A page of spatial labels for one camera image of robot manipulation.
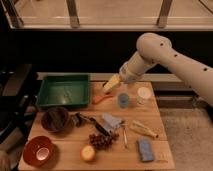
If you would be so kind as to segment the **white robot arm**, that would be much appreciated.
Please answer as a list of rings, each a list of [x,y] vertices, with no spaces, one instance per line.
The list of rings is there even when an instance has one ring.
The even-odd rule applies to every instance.
[[[167,68],[213,107],[213,68],[172,48],[171,41],[155,33],[144,33],[136,42],[136,52],[103,86],[109,93],[121,82],[134,83],[156,64]]]

